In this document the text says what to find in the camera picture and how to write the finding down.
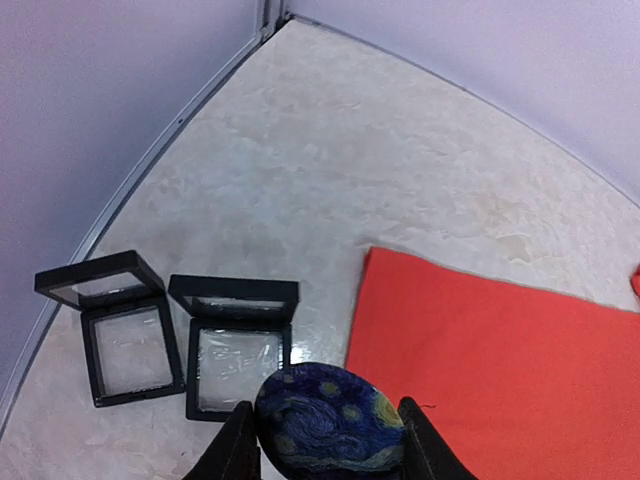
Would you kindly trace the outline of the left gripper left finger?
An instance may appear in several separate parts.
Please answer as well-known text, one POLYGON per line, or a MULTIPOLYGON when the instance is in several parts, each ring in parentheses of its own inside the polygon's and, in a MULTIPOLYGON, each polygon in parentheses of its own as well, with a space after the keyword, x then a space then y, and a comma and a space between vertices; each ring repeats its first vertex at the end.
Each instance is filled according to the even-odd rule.
POLYGON ((184 480, 258 480, 258 446, 253 405, 240 402, 184 480))

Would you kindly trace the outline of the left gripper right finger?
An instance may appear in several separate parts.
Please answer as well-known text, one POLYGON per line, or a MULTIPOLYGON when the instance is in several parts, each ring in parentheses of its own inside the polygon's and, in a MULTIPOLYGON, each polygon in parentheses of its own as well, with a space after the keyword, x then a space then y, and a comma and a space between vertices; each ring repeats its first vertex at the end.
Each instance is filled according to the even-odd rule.
POLYGON ((404 479, 477 479, 458 459, 413 398, 403 397, 398 413, 405 425, 404 479))

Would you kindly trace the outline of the starry night round brooch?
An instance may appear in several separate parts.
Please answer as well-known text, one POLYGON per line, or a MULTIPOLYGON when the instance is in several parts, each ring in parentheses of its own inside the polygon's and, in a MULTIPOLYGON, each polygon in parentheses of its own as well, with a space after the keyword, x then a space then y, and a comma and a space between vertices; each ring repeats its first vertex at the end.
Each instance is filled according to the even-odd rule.
POLYGON ((305 362, 271 374, 256 433, 287 479, 400 479, 406 428, 390 400, 343 368, 305 362))

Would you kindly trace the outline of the red t-shirt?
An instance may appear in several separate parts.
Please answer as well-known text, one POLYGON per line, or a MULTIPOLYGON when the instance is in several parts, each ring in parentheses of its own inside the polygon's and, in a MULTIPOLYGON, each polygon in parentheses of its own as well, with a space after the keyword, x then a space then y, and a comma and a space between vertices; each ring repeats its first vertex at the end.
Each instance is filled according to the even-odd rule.
POLYGON ((639 475, 639 317, 372 248, 350 371, 482 479, 639 475))

